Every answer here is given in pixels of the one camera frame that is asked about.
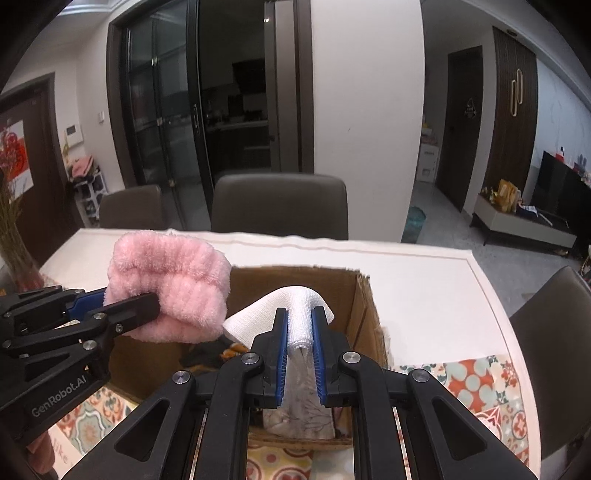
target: white box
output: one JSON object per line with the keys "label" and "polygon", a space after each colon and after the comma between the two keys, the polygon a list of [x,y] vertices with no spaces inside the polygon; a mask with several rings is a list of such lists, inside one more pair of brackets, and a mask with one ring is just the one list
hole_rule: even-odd
{"label": "white box", "polygon": [[421,143],[421,148],[418,151],[417,161],[416,179],[418,181],[427,181],[429,183],[433,183],[435,181],[438,158],[438,146]]}

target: white towel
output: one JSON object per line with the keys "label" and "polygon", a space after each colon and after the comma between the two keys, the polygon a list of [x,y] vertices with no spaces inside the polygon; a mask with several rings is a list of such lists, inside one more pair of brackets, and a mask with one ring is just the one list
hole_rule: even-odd
{"label": "white towel", "polygon": [[312,350],[314,342],[310,312],[314,307],[324,307],[328,323],[335,318],[335,314],[320,294],[311,288],[279,288],[227,318],[223,324],[224,333],[230,340],[250,348],[259,333],[268,332],[273,328],[275,311],[285,308],[289,311],[288,353],[293,355],[298,348]]}
{"label": "white towel", "polygon": [[263,411],[265,429],[291,438],[332,439],[332,412],[320,405],[316,393],[311,311],[324,307],[329,323],[335,315],[318,292],[306,287],[275,290],[229,317],[223,324],[224,333],[251,348],[259,333],[273,328],[280,307],[288,310],[285,393],[280,408]]}

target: tiled floor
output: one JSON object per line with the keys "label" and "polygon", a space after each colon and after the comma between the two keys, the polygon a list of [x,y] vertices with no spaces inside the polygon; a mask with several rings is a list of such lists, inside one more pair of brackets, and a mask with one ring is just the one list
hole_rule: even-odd
{"label": "tiled floor", "polygon": [[483,246],[480,230],[470,228],[470,219],[465,213],[458,212],[430,183],[415,183],[411,205],[427,215],[418,243],[472,250],[509,316],[560,268],[579,267],[572,258],[494,244]]}

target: vase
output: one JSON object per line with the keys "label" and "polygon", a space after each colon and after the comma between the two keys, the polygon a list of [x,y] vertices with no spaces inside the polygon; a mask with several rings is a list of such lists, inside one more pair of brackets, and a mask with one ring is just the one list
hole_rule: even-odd
{"label": "vase", "polygon": [[16,225],[0,233],[0,257],[6,262],[8,274],[17,292],[36,290],[44,286],[37,264],[22,241]]}

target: tv stand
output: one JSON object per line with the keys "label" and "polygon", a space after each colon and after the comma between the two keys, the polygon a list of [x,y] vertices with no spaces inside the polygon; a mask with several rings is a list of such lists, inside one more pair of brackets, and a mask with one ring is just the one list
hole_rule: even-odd
{"label": "tv stand", "polygon": [[484,245],[491,239],[497,239],[526,248],[562,248],[569,251],[577,239],[568,229],[553,228],[514,213],[505,213],[482,195],[476,199],[470,226],[478,226],[484,231]]}

